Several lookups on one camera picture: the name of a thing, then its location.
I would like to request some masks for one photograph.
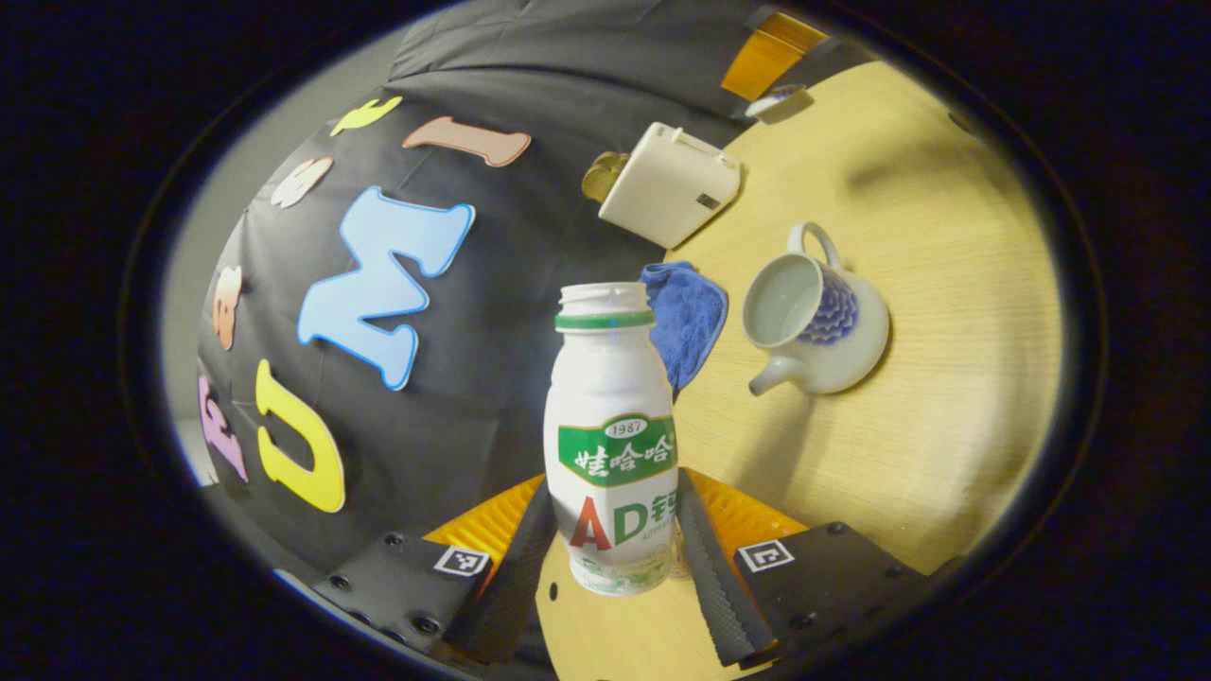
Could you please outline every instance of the white bottle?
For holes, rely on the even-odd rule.
[[[641,282],[562,288],[543,447],[572,574],[597,594],[660,584],[672,561],[677,436],[672,388],[649,338]]]

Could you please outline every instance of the teapot handle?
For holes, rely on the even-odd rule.
[[[845,269],[840,267],[840,256],[837,253],[837,247],[833,246],[832,239],[828,238],[828,233],[814,222],[800,222],[791,228],[791,234],[786,238],[786,252],[807,254],[807,251],[803,248],[804,231],[810,231],[811,235],[816,238],[816,241],[820,241],[820,245],[823,246],[825,258],[828,261],[828,267],[833,269]]]

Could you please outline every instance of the orange letter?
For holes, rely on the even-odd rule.
[[[592,537],[589,537],[590,523],[593,526]],[[568,545],[584,546],[585,539],[596,544],[598,551],[610,548],[609,539],[606,538],[606,530],[602,528],[602,521],[597,519],[597,507],[593,505],[592,497],[585,497],[585,505],[580,508],[580,520],[576,521],[576,531],[572,533],[572,540],[568,542]]]

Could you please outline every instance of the white device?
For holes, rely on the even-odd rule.
[[[648,126],[597,217],[665,248],[736,198],[740,161],[661,122]]]

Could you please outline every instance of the white wall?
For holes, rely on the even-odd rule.
[[[197,319],[219,253],[265,179],[325,121],[386,80],[403,28],[345,55],[252,124],[214,166],[182,224],[165,273],[161,366],[168,408],[200,485],[213,480],[197,412]],[[274,64],[265,64],[268,71]]]

